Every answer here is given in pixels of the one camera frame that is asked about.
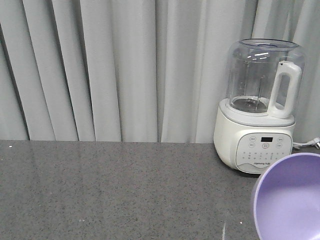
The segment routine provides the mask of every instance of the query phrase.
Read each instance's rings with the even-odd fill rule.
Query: bowl rim
[[[288,156],[285,156],[281,159],[279,159],[278,161],[276,161],[274,164],[272,164],[263,174],[260,175],[260,177],[257,179],[256,181],[256,185],[253,187],[254,190],[254,196],[253,196],[253,217],[254,217],[254,225],[255,225],[255,229],[256,232],[260,238],[260,240],[263,240],[263,237],[261,236],[261,232],[258,226],[258,219],[257,219],[257,199],[258,199],[258,194],[261,188],[261,185],[264,181],[264,179],[266,178],[266,176],[268,175],[268,173],[270,171],[272,171],[272,169],[274,167],[276,167],[278,164],[282,163],[283,161],[286,161],[288,159],[297,157],[297,156],[313,156],[313,157],[318,157],[320,158],[320,154],[317,153],[313,153],[313,152],[298,152],[298,153],[293,153],[290,154]]]

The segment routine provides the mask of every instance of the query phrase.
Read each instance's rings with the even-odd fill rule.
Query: gray countertop
[[[3,240],[257,240],[212,144],[0,141]]]

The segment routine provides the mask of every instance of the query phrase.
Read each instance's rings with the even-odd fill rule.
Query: blender
[[[294,42],[244,39],[231,46],[227,97],[219,103],[213,135],[225,164],[261,174],[291,154],[304,68],[304,51]]]

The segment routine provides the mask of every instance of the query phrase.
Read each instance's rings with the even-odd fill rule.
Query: clear plastic jar
[[[246,113],[287,118],[297,104],[305,54],[296,43],[244,39],[229,50],[229,105]]]

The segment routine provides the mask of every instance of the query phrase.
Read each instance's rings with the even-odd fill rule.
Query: white handle
[[[301,78],[301,68],[291,61],[281,61],[275,73],[274,85],[272,88],[270,102],[267,113],[269,116],[285,119],[289,117],[294,109],[295,99],[297,97],[299,82]],[[287,75],[290,78],[285,105],[283,109],[276,107],[282,76]]]

